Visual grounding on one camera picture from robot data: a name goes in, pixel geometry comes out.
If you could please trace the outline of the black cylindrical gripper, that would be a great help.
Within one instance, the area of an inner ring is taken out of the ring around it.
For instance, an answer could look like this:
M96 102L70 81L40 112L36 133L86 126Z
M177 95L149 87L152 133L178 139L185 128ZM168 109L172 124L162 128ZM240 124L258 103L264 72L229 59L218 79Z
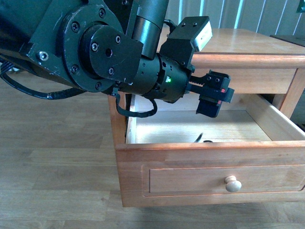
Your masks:
M121 92L143 96L147 99L159 99L175 103L186 91L188 82L208 87L188 87L189 92L199 94L199 104L196 114L215 118L218 116L222 102L230 103L234 89L228 88L231 77L228 74L209 71L205 76L191 76L194 66L185 68L178 62L161 54L156 54L153 60L141 58L134 64L131 58L118 64L122 78L128 76L128 70L135 67L132 84L122 80L119 86Z

